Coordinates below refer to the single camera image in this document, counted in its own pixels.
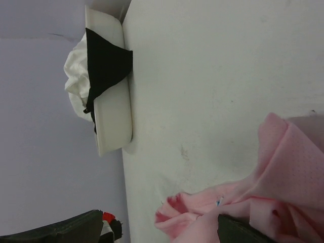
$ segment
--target black fabric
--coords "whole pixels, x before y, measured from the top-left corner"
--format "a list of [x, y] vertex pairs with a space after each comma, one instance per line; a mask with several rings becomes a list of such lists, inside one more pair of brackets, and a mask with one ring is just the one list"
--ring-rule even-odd
[[97, 243], [102, 211], [92, 210], [55, 224], [0, 237], [0, 243]]
[[122, 227], [122, 223], [119, 220], [112, 220], [110, 223], [110, 228], [113, 231], [113, 234], [115, 236], [115, 240], [118, 240], [122, 237], [123, 235], [123, 227]]
[[84, 113], [95, 123], [94, 100], [122, 81], [133, 69], [133, 52], [117, 47], [86, 28], [90, 89]]
[[100, 236], [100, 239], [98, 241], [98, 243], [114, 243], [114, 235], [113, 232], [109, 232], [107, 234], [104, 234], [102, 236]]
[[217, 233], [220, 243], [275, 243], [249, 224], [227, 215], [218, 216]]
[[113, 219], [109, 226], [112, 232], [104, 234], [100, 237], [98, 243], [113, 243], [115, 240], [118, 240], [123, 235], [122, 223], [119, 220]]

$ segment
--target white table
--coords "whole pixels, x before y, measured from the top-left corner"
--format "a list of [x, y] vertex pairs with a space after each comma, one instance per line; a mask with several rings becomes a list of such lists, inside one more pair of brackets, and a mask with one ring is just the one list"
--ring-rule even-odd
[[168, 195], [246, 176], [269, 112], [322, 112], [324, 1], [132, 0], [133, 142], [123, 149], [132, 243]]

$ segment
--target perforated pink fabric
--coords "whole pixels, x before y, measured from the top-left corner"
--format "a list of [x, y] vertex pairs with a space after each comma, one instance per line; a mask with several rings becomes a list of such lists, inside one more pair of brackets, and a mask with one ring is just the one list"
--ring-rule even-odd
[[259, 127], [259, 143], [258, 165], [248, 177], [168, 197], [155, 226], [174, 243], [215, 243], [217, 217], [227, 214], [277, 242], [324, 242], [324, 154], [318, 144], [273, 113]]

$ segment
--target red tag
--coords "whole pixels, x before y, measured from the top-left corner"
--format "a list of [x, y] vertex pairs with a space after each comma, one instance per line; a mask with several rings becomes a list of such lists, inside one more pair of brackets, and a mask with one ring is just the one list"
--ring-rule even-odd
[[102, 220], [105, 220], [108, 222], [108, 224], [110, 224], [110, 222], [112, 220], [114, 220], [116, 217], [113, 215], [113, 214], [110, 214], [110, 213], [107, 213], [107, 212], [104, 212], [103, 215], [102, 215]]

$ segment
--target gray wall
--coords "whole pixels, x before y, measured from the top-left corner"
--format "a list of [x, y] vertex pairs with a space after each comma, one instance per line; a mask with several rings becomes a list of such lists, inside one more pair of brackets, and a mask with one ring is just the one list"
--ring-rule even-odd
[[0, 235], [101, 209], [124, 222], [129, 242], [121, 151], [98, 157], [92, 124], [64, 91], [76, 43], [47, 34], [79, 40], [84, 2], [0, 1]]
[[123, 21], [131, 0], [0, 0], [0, 38], [81, 39], [85, 4]]

